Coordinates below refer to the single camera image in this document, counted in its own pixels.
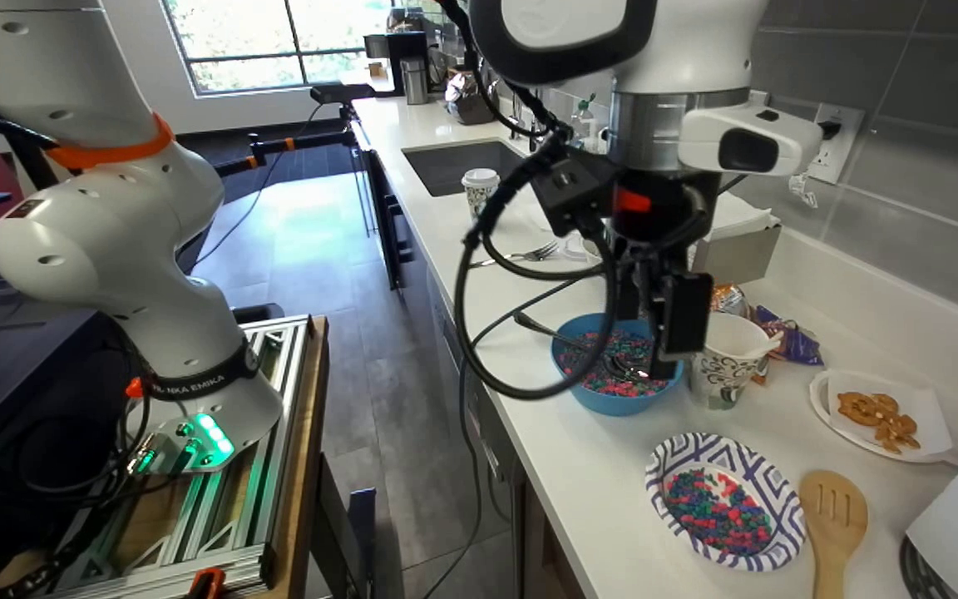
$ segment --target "slotted spatula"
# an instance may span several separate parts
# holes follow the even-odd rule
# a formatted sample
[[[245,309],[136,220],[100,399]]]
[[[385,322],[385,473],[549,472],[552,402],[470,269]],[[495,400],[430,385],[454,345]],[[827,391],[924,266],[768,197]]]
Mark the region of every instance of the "slotted spatula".
[[[867,500],[848,478],[829,470],[805,475],[801,504],[815,552],[814,599],[843,599],[845,566],[867,533]]]

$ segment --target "sink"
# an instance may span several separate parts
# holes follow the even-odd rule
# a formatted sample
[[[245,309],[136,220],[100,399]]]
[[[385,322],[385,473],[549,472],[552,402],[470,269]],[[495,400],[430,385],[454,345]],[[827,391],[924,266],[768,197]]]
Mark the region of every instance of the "sink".
[[[433,148],[404,149],[410,166],[434,197],[464,193],[461,178],[472,168],[493,168],[504,181],[524,156],[498,140]]]

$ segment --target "paper plate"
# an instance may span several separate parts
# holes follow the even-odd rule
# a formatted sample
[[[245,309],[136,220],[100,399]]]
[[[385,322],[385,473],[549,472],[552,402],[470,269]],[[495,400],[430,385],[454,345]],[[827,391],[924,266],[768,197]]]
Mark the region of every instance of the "paper plate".
[[[704,545],[675,519],[664,500],[666,485],[675,474],[703,469],[715,477],[726,475],[753,498],[768,515],[771,541],[752,555],[737,555]],[[801,553],[805,514],[793,485],[775,466],[751,448],[733,439],[707,433],[677,435],[653,450],[653,463],[645,471],[645,488],[657,515],[684,547],[708,560],[743,572],[771,572]]]
[[[849,421],[848,424],[836,423],[829,407],[829,398],[836,398],[837,392],[844,390],[843,388],[847,383],[845,383],[845,380],[841,380],[839,389],[830,389],[829,382],[832,376],[855,380],[858,383],[851,383],[849,386],[855,384],[852,389],[862,391],[865,394],[874,394],[875,392],[883,392],[883,390],[891,391],[889,394],[897,398],[898,403],[901,403],[901,412],[910,414],[919,424],[919,433],[916,434],[916,439],[919,440],[921,445],[920,450],[902,448],[904,453],[900,455],[890,453],[880,444],[874,443],[874,428],[855,424],[852,421]],[[865,448],[867,451],[885,456],[885,458],[896,459],[898,462],[953,463],[947,455],[947,451],[951,450],[953,443],[951,443],[951,436],[948,435],[946,421],[941,414],[941,406],[936,401],[935,395],[932,391],[929,391],[928,394],[909,394],[902,389],[904,387],[904,384],[893,383],[890,380],[879,379],[877,376],[868,374],[826,370],[815,375],[815,379],[808,386],[808,391],[812,409],[815,410],[815,414],[822,420],[822,423],[857,447]]]

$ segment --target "blue patterned plate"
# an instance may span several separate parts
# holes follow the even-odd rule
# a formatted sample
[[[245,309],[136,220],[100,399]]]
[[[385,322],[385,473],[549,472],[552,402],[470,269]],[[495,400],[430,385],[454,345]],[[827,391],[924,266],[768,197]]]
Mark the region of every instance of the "blue patterned plate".
[[[764,549],[752,555],[721,551],[704,545],[675,519],[664,500],[665,490],[676,474],[697,469],[711,474],[711,480],[729,477],[763,508],[773,528]],[[771,572],[801,553],[805,514],[798,493],[767,458],[738,441],[707,433],[685,433],[665,440],[653,451],[653,463],[645,471],[645,488],[657,515],[675,537],[718,564],[746,572]]]

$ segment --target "gray backsplash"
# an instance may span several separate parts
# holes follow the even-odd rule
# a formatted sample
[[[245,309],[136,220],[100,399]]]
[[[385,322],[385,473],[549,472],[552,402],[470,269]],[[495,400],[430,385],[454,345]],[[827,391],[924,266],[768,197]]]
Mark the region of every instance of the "gray backsplash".
[[[867,118],[836,186],[810,181],[820,207],[784,178],[750,177],[734,193],[788,227],[958,304],[958,0],[771,0],[753,43],[753,88],[811,118],[819,102]],[[543,91],[566,119],[600,72]]]

